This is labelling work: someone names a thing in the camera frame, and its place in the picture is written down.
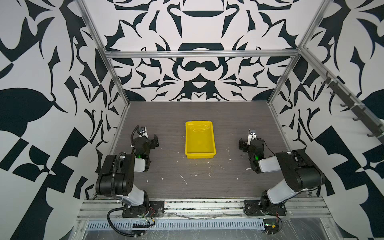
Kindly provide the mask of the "black wall hook rack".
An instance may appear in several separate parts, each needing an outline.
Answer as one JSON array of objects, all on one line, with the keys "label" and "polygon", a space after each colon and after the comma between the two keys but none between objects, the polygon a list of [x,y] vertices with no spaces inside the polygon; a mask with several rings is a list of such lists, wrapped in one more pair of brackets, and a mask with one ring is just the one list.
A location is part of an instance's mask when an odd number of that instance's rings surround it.
[{"label": "black wall hook rack", "polygon": [[369,138],[376,138],[382,145],[384,144],[384,123],[369,107],[349,90],[346,85],[338,78],[326,71],[326,79],[322,82],[323,86],[331,89],[331,96],[337,96],[341,101],[341,108],[352,111],[355,115],[353,120],[361,122],[370,133]]}]

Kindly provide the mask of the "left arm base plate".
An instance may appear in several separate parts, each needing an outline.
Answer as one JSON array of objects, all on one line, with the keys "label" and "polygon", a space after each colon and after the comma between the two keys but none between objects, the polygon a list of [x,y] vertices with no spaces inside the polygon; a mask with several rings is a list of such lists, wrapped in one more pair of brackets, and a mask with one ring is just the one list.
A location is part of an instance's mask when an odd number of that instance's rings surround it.
[{"label": "left arm base plate", "polygon": [[149,201],[140,206],[134,206],[123,210],[123,218],[140,218],[140,217],[156,217],[163,214],[165,208],[164,201]]}]

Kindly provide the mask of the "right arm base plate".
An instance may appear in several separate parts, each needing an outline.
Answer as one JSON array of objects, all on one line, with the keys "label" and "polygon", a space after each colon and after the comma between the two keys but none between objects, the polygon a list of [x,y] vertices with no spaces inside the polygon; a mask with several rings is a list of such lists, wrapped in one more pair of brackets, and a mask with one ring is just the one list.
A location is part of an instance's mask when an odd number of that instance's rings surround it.
[{"label": "right arm base plate", "polygon": [[286,216],[287,209],[284,203],[274,205],[265,200],[245,200],[244,213],[249,217],[260,216]]}]

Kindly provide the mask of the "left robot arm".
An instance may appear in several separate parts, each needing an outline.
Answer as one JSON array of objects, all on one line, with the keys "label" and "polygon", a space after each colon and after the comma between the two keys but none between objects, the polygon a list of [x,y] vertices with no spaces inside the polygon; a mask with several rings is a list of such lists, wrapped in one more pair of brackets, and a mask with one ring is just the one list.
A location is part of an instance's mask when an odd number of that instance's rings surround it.
[{"label": "left robot arm", "polygon": [[133,152],[108,155],[96,182],[99,196],[111,197],[129,208],[149,207],[148,194],[134,184],[135,173],[149,170],[150,152],[159,146],[158,136],[133,139]]}]

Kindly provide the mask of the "yellow plastic bin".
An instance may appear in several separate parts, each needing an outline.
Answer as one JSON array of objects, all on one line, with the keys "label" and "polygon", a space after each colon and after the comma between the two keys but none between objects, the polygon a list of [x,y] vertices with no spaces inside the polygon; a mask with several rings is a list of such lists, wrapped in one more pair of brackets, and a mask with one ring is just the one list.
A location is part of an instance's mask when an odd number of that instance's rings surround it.
[{"label": "yellow plastic bin", "polygon": [[216,155],[211,121],[189,121],[186,127],[185,155],[188,159],[212,159]]}]

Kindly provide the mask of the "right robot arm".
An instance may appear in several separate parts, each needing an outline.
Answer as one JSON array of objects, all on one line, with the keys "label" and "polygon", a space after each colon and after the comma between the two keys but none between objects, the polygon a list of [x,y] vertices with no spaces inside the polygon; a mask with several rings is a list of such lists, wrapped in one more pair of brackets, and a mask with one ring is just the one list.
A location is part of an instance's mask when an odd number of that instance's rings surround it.
[{"label": "right robot arm", "polygon": [[278,152],[266,158],[265,142],[249,135],[239,140],[239,149],[249,157],[251,169],[257,174],[281,172],[284,179],[266,190],[259,201],[259,209],[267,211],[282,206],[301,192],[311,192],[325,184],[326,177],[304,150]]}]

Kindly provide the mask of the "green lit circuit board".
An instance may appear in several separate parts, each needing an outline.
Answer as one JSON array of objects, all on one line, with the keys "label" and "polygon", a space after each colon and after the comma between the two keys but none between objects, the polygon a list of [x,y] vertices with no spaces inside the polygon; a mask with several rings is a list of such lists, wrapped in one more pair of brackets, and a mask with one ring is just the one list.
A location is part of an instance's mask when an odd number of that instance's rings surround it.
[{"label": "green lit circuit board", "polygon": [[267,235],[277,234],[283,227],[283,222],[281,219],[264,219],[264,233]]}]

